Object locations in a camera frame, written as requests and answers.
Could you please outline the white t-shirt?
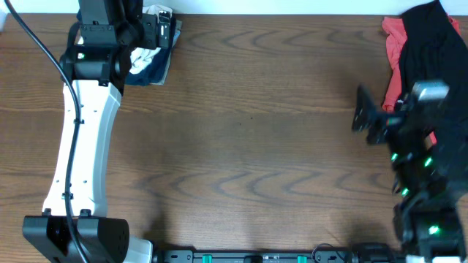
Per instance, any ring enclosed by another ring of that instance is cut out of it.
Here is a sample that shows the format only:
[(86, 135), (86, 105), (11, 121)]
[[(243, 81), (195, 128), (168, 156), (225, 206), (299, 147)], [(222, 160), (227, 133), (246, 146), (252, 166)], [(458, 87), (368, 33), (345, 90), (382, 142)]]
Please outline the white t-shirt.
[[(159, 16), (159, 13), (162, 11), (169, 12), (170, 15), (173, 14), (173, 10), (170, 7), (166, 7), (161, 4), (152, 4), (152, 5), (143, 5), (143, 14), (156, 15)], [(153, 61), (153, 58), (156, 54), (161, 51), (161, 48), (158, 47), (155, 50), (145, 49), (141, 47), (136, 47), (130, 56), (132, 67), (130, 73), (132, 75), (140, 74), (150, 63)]]

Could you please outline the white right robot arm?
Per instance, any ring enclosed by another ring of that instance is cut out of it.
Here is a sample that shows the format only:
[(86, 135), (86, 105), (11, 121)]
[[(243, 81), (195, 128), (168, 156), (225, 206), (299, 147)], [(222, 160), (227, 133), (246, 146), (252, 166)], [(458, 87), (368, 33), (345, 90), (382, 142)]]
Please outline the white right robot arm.
[(392, 113), (378, 108), (364, 85), (357, 89), (352, 130), (370, 145), (386, 144), (402, 196), (393, 225), (405, 262), (466, 262), (457, 202), (467, 194), (467, 128), (445, 116), (449, 87), (416, 82)]

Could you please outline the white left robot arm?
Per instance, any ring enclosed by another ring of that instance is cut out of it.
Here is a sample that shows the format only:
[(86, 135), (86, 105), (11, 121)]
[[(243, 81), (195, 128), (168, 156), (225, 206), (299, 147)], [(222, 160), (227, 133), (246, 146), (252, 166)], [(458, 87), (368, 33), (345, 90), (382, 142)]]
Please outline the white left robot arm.
[(170, 47), (171, 15), (119, 7), (83, 9), (56, 61), (64, 81), (64, 124), (56, 171), (38, 216), (23, 236), (51, 262), (155, 262), (150, 240), (108, 216), (106, 172), (110, 138), (131, 54)]

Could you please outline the folded navy blue garment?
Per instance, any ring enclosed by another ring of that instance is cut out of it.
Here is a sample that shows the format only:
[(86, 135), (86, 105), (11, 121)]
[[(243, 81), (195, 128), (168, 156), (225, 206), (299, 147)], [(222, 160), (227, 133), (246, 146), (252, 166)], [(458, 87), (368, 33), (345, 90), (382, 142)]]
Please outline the folded navy blue garment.
[[(137, 13), (137, 12), (143, 12), (143, 3), (142, 1), (122, 1), (124, 5), (124, 11), (127, 12), (128, 14), (130, 13)], [(77, 19), (81, 19), (81, 14), (80, 10), (77, 14)], [(172, 15), (172, 21), (170, 22), (170, 35), (169, 35), (169, 48), (171, 47), (172, 40), (173, 40), (173, 34), (174, 34), (174, 26), (173, 24), (175, 23), (175, 18)], [(129, 85), (148, 85), (150, 84), (150, 80), (153, 77), (154, 72), (156, 71), (156, 62), (151, 62), (149, 66), (147, 66), (140, 74), (137, 75), (132, 75), (129, 73), (127, 75), (127, 78), (125, 79), (124, 85), (129, 84)]]

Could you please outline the red and black garment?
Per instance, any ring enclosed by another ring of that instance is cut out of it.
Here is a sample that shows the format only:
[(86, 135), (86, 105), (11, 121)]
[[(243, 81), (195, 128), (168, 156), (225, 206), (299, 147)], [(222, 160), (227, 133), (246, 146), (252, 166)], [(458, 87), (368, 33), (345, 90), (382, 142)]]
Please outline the red and black garment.
[(418, 5), (399, 18), (386, 17), (386, 52), (392, 69), (382, 108), (400, 110), (403, 97), (416, 82), (441, 80), (449, 87), (445, 109), (434, 129), (444, 154), (467, 155), (467, 45), (459, 22), (440, 1)]

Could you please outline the folded beige garment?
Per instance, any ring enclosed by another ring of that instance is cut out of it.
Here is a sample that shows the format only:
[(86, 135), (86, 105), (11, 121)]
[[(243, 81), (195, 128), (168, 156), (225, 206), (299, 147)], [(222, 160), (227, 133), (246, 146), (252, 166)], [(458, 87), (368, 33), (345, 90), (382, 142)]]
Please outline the folded beige garment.
[(173, 24), (173, 26), (174, 34), (171, 47), (168, 50), (161, 50), (154, 57), (153, 62), (156, 62), (156, 71), (154, 72), (153, 77), (150, 80), (150, 84), (152, 85), (164, 85), (167, 76), (169, 75), (171, 55), (173, 49), (176, 46), (177, 40), (181, 35), (182, 22), (180, 20), (175, 19), (175, 23)]

